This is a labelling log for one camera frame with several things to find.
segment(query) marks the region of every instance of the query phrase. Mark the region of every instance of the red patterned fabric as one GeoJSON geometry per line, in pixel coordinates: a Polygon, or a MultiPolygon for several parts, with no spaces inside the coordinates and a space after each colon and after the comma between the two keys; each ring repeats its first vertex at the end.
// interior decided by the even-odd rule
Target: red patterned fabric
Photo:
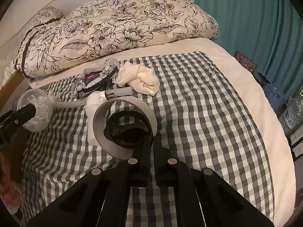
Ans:
{"type": "Polygon", "coordinates": [[[246,70],[250,71],[253,74],[257,65],[251,59],[249,59],[247,56],[243,55],[239,51],[236,51],[234,57],[241,64],[241,66],[243,66],[246,70]]]}

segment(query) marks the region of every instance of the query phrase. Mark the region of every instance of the beige bed sheet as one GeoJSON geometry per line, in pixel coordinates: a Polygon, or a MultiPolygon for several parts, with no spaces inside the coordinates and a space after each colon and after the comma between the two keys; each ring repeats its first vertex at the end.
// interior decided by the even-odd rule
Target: beige bed sheet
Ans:
{"type": "MultiPolygon", "coordinates": [[[[263,137],[269,157],[275,196],[274,225],[275,227],[282,227],[292,215],[295,203],[296,180],[291,151],[282,127],[270,107],[262,88],[234,57],[206,38],[184,39],[164,45],[130,49],[113,54],[110,57],[124,60],[143,56],[181,54],[193,51],[202,51],[208,55],[233,85],[252,115],[263,137]]],[[[31,86],[33,88],[41,87],[50,82],[79,74],[85,68],[95,66],[96,63],[94,61],[87,62],[56,75],[35,79],[31,82],[31,86]]]]}

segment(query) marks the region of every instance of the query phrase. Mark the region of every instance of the green curtain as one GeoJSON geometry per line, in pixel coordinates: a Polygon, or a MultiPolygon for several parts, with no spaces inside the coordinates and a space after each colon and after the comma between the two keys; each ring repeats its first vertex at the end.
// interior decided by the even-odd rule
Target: green curtain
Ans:
{"type": "Polygon", "coordinates": [[[248,56],[287,96],[303,87],[303,22],[289,0],[195,0],[220,27],[216,43],[248,56]]]}

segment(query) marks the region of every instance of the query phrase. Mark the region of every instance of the silver screw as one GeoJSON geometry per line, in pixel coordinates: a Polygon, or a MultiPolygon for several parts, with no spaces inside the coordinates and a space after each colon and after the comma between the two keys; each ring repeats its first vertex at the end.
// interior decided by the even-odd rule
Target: silver screw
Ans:
{"type": "Polygon", "coordinates": [[[101,173],[101,170],[99,168],[94,168],[91,170],[92,175],[97,176],[101,173]]]}
{"type": "Polygon", "coordinates": [[[206,169],[203,170],[203,173],[207,176],[210,176],[214,173],[214,171],[210,168],[206,168],[206,169]]]}
{"type": "Polygon", "coordinates": [[[170,165],[174,165],[174,164],[177,163],[177,160],[174,159],[174,158],[170,158],[170,159],[167,160],[167,163],[169,163],[170,165]]]}
{"type": "Polygon", "coordinates": [[[135,158],[130,158],[129,160],[128,160],[128,163],[129,164],[131,164],[131,165],[134,165],[134,164],[136,164],[138,161],[137,161],[137,159],[135,159],[135,158]]]}

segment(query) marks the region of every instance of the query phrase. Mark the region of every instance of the floral comforter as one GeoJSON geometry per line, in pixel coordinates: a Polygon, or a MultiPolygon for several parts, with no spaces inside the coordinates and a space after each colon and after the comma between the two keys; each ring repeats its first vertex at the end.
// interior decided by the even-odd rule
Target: floral comforter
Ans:
{"type": "Polygon", "coordinates": [[[125,49],[218,36],[216,20],[194,0],[95,0],[67,17],[50,6],[34,18],[11,68],[34,78],[125,49]]]}

